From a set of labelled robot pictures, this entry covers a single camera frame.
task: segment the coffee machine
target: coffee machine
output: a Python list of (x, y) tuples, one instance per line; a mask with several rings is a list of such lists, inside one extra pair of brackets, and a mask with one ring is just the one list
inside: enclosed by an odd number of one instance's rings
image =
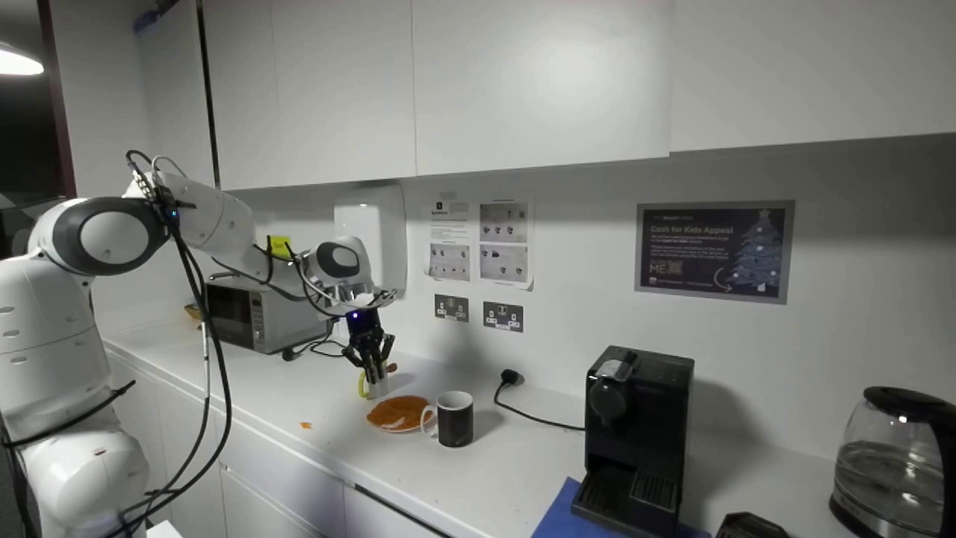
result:
[(605, 346), (589, 366), (574, 510), (628, 534), (679, 531), (692, 359)]

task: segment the countertop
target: countertop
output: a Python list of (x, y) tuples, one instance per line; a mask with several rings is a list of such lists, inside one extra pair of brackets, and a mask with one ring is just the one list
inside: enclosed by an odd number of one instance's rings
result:
[[(199, 395), (199, 337), (124, 331), (109, 352)], [(235, 419), (313, 458), (347, 485), (360, 485), (452, 534), (531, 534), (565, 477), (582, 477), (582, 434), (531, 425), (492, 405), (496, 374), (401, 356), (387, 395), (474, 395), (474, 443), (441, 447), (420, 434), (375, 431), (357, 371), (343, 359), (281, 362), (223, 343)], [(519, 386), (502, 395), (528, 411), (579, 422), (571, 395)], [(728, 510), (762, 514), (791, 534), (847, 538), (828, 510), (832, 462), (691, 431), (682, 522), (716, 531)]]

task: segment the mug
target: mug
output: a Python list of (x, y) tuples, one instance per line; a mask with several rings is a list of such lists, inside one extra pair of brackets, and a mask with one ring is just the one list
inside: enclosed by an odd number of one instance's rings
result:
[(469, 444), (474, 437), (474, 398), (469, 390), (444, 390), (432, 405), (420, 408), (420, 434), (438, 434), (441, 444)]

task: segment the glass kettle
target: glass kettle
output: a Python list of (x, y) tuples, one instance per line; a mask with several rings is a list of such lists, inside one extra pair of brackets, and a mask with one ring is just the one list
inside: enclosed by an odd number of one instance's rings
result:
[(956, 405), (868, 386), (843, 434), (831, 510), (853, 534), (956, 538)]

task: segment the poster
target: poster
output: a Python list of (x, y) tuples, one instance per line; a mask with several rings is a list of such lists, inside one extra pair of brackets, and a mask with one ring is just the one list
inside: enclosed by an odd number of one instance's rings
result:
[(783, 302), (791, 207), (640, 207), (637, 287)]

